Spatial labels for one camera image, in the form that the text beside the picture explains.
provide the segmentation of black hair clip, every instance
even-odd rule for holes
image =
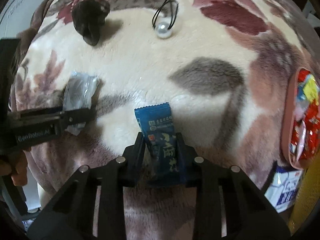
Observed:
[[[173,14],[173,5],[172,5],[174,2],[177,5],[175,14]],[[161,10],[168,3],[170,3],[170,10],[171,10],[170,24],[167,22],[160,22],[158,25],[156,25],[156,21],[158,19],[158,16],[159,16]],[[178,7],[179,7],[179,4],[176,1],[165,0],[164,3],[160,6],[160,8],[156,11],[155,15],[152,18],[152,27],[156,30],[159,38],[165,39],[165,38],[169,38],[172,35],[171,28],[173,27],[173,25],[177,19]]]

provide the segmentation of blue candy wrapper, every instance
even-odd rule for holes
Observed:
[[[151,155],[155,177],[152,187],[180,183],[176,158],[176,136],[169,103],[134,110]]]

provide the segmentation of metal rivet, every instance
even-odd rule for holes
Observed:
[[[88,165],[82,165],[80,168],[79,168],[79,171],[84,173],[86,171],[88,171],[89,169],[89,166]]]
[[[239,168],[239,166],[237,166],[237,165],[233,165],[233,166],[231,166],[231,170],[233,171],[233,172],[239,172],[240,171],[240,168]]]
[[[125,162],[125,158],[123,156],[120,156],[120,157],[116,158],[116,162],[117,163],[124,163]]]
[[[198,156],[198,157],[195,158],[195,162],[196,163],[203,163],[204,159],[202,157]]]

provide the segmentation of red candy bag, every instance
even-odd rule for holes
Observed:
[[[302,69],[299,72],[299,76],[298,76],[298,83],[300,82],[304,82],[306,79],[306,76],[308,76],[311,72],[309,70],[306,69]]]
[[[320,118],[318,115],[318,106],[312,102],[306,111],[305,124],[307,128],[306,143],[303,149],[301,160],[307,160],[314,156],[319,146],[318,131],[320,130]]]
[[[293,121],[293,130],[291,137],[291,147],[290,151],[294,154],[299,141],[299,126],[296,120]]]

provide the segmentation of floral blanket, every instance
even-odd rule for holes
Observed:
[[[45,0],[19,34],[13,111],[61,106],[72,71],[100,79],[97,119],[77,137],[65,133],[27,154],[49,195],[81,165],[121,155],[140,131],[134,109],[163,102],[199,155],[239,165],[258,187],[275,162],[286,165],[279,141],[288,79],[302,66],[320,77],[320,40],[291,0],[176,0],[166,40],[151,24],[164,0],[108,0],[111,12],[95,47],[72,24],[79,1]],[[148,189],[143,182],[126,188],[128,239],[191,239],[195,196],[194,189]]]

